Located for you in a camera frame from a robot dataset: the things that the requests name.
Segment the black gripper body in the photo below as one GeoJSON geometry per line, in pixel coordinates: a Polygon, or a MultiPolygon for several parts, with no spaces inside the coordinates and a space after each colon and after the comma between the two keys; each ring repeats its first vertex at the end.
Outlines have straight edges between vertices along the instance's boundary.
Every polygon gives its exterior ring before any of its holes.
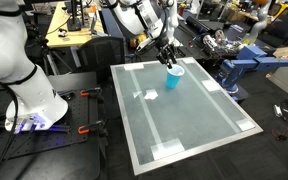
{"type": "Polygon", "coordinates": [[[175,56],[175,47],[173,44],[169,44],[166,40],[158,40],[156,48],[158,50],[156,57],[162,64],[166,64],[167,62],[172,63],[171,55],[175,56]]]}

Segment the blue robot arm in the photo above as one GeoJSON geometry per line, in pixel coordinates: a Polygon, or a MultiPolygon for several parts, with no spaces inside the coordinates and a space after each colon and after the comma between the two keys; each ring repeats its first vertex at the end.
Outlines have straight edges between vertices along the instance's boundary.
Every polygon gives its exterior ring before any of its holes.
{"type": "Polygon", "coordinates": [[[238,53],[236,60],[225,59],[215,76],[219,85],[229,94],[237,93],[237,81],[246,71],[273,70],[288,67],[288,60],[268,56],[257,46],[244,46],[238,53]]]}

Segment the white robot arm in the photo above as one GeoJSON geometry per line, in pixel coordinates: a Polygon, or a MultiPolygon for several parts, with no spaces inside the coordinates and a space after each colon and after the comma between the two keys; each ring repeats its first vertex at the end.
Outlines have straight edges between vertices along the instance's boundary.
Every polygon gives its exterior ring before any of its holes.
{"type": "MultiPolygon", "coordinates": [[[[178,26],[177,0],[104,0],[123,35],[142,32],[148,39],[140,50],[154,44],[161,63],[176,63],[170,48],[178,26]]],[[[68,111],[42,68],[25,52],[27,30],[17,0],[0,0],[0,84],[10,92],[4,127],[12,134],[48,130],[68,111]]]]}

